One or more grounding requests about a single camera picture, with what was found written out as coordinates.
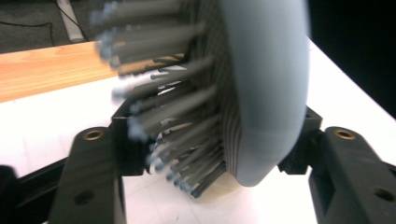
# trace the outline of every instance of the bolt hole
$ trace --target bolt hole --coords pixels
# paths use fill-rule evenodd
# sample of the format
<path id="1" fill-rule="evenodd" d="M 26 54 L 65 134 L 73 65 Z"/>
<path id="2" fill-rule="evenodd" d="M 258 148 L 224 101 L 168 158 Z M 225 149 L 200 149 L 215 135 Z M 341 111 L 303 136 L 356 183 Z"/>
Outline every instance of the bolt hole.
<path id="1" fill-rule="evenodd" d="M 99 130 L 90 131 L 90 132 L 84 134 L 84 139 L 89 140 L 89 141 L 96 140 L 96 139 L 101 138 L 103 136 L 103 134 L 104 133 Z"/>
<path id="2" fill-rule="evenodd" d="M 344 130 L 335 131 L 335 135 L 337 135 L 340 138 L 347 139 L 347 140 L 352 140 L 352 139 L 356 138 L 353 133 L 350 133 L 350 132 L 344 131 Z"/>
<path id="3" fill-rule="evenodd" d="M 86 190 L 78 195 L 76 195 L 74 202 L 76 205 L 85 205 L 89 203 L 94 197 L 94 194 L 90 190 Z"/>
<path id="4" fill-rule="evenodd" d="M 393 196 L 392 193 L 390 193 L 386 189 L 380 189 L 380 188 L 375 188 L 374 189 L 374 194 L 376 197 L 385 200 L 387 202 L 393 202 L 395 200 L 395 197 Z"/>

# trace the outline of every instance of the wooden plank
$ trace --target wooden plank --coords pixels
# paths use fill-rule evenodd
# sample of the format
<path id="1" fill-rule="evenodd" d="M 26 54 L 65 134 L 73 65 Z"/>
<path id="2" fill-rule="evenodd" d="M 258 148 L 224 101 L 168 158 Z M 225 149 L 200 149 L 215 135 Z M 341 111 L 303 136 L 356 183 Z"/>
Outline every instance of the wooden plank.
<path id="1" fill-rule="evenodd" d="M 94 42 L 0 54 L 0 103 L 116 75 Z"/>

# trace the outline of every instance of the hairbrush bristle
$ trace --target hairbrush bristle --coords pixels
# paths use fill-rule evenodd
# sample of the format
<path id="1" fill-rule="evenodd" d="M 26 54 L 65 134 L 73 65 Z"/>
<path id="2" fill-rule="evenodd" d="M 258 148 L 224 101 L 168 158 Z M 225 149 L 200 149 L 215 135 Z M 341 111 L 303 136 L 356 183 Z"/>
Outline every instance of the hairbrush bristle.
<path id="1" fill-rule="evenodd" d="M 118 69 L 120 77 L 149 77 L 149 81 L 143 84 L 126 85 L 122 90 L 114 91 L 116 97 L 134 100 L 132 116 L 128 119 L 129 137 L 135 141 L 154 142 L 150 146 L 152 154 L 147 163 L 153 164 L 159 172 L 168 168 L 166 179 L 193 197 L 200 197 L 224 172 L 237 179 L 239 177 L 238 182 L 244 186 L 258 184 L 288 154 L 304 119 L 305 64 L 295 65 L 305 60 L 303 52 L 302 56 L 296 54 L 304 48 L 301 44 L 304 23 L 297 28 L 297 45 L 280 48 L 274 59 L 263 57 L 263 63 L 253 58 L 253 63 L 240 65 L 237 60 L 250 60 L 246 58 L 250 53 L 245 55 L 244 49 L 240 48 L 246 45 L 243 40 L 245 36 L 238 33 L 235 40 L 235 31 L 233 28 L 227 30 L 224 22 L 230 20 L 230 13 L 238 10 L 240 4 L 244 4 L 245 9 L 244 13 L 237 15 L 242 22 L 248 22 L 247 18 L 252 15 L 250 11 L 261 8 L 271 14 L 273 9 L 279 9 L 280 16 L 274 14 L 275 20 L 264 23 L 271 25 L 268 29 L 272 29 L 274 36 L 290 42 L 294 40 L 287 36 L 288 29 L 294 26 L 294 21 L 300 25 L 293 18 L 294 15 L 299 16 L 299 12 L 291 13 L 290 17 L 290 10 L 283 9 L 285 6 L 289 8 L 289 3 L 284 1 L 250 4 L 232 1 L 232 4 L 233 7 L 230 7 L 228 2 L 216 0 L 139 0 L 107 3 L 103 11 L 92 14 L 92 24 L 105 29 L 99 35 L 98 44 L 102 59 Z M 279 21 L 283 24 L 284 15 L 290 23 L 286 31 L 281 26 L 272 27 Z M 254 31 L 252 27 L 241 26 L 239 21 L 237 23 L 245 32 Z M 271 45 L 277 43 L 274 36 L 263 40 L 264 43 L 257 40 L 257 47 L 273 49 Z M 242 54 L 235 54 L 230 49 L 230 41 L 238 41 L 237 50 L 233 50 L 237 52 L 242 49 Z M 259 50 L 251 51 L 254 51 L 253 56 L 265 55 Z M 273 62 L 283 59 L 291 65 Z M 239 79 L 235 77 L 235 64 L 239 64 Z M 157 72 L 145 75 L 153 70 Z M 261 90 L 261 84 L 267 81 L 265 76 L 261 76 L 264 70 L 267 72 L 265 76 L 271 77 L 274 82 L 274 85 L 266 83 L 265 87 L 276 95 L 265 97 L 270 102 L 287 99 L 286 104 L 271 107 L 262 102 L 260 94 L 265 91 Z M 298 76 L 303 74 L 302 81 L 295 81 L 298 78 L 292 75 L 294 72 Z M 246 82 L 241 79 L 244 75 L 249 77 Z M 235 84 L 236 79 L 243 83 Z M 291 87 L 291 91 L 279 90 L 282 81 L 286 83 L 285 88 Z M 296 82 L 302 84 L 295 88 Z M 283 122 L 277 114 L 281 109 L 287 111 L 282 115 L 292 114 L 287 118 L 288 122 Z M 261 112 L 267 113 L 269 119 L 263 119 Z M 287 133 L 288 140 L 281 141 L 267 132 L 268 127 Z M 262 143 L 267 145 L 264 150 L 257 148 Z"/>

